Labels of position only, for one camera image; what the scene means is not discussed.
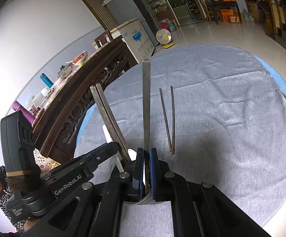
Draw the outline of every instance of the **screw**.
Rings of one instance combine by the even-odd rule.
[[[174,176],[175,176],[174,172],[169,171],[169,172],[165,173],[165,177],[167,177],[167,178],[173,178]]]
[[[204,188],[211,188],[212,187],[212,183],[203,182],[203,187]]]
[[[130,176],[130,174],[128,172],[122,172],[119,174],[119,176],[122,178],[122,179],[125,179],[125,178],[128,178]]]
[[[92,183],[91,182],[85,182],[82,184],[82,188],[84,190],[89,190],[92,187]]]

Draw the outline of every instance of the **wooden lattice screen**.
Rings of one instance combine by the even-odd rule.
[[[101,26],[106,30],[112,30],[118,26],[116,20],[107,9],[102,6],[103,0],[82,0],[89,10],[93,13]]]

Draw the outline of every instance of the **refrigerator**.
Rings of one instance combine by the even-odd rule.
[[[155,36],[159,30],[159,21],[154,11],[149,9],[149,4],[144,4],[142,0],[109,0],[106,6],[119,25],[137,18],[153,45],[155,47],[158,45]]]

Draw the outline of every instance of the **purple bottle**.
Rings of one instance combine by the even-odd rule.
[[[12,109],[14,111],[22,111],[23,115],[25,116],[25,118],[31,123],[33,124],[33,121],[35,120],[35,116],[33,116],[30,112],[28,112],[25,107],[23,107],[19,102],[15,101],[12,104]]]

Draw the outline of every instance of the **black patterned clothing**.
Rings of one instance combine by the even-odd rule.
[[[12,196],[13,191],[8,186],[6,168],[4,166],[0,166],[0,181],[3,184],[3,190],[2,190],[2,192],[0,192],[0,208],[4,212],[6,217],[10,220],[10,222],[13,224],[13,226],[17,230],[21,230],[23,228],[24,223],[13,221],[11,219],[10,214],[8,213],[8,211],[6,209],[6,202]]]

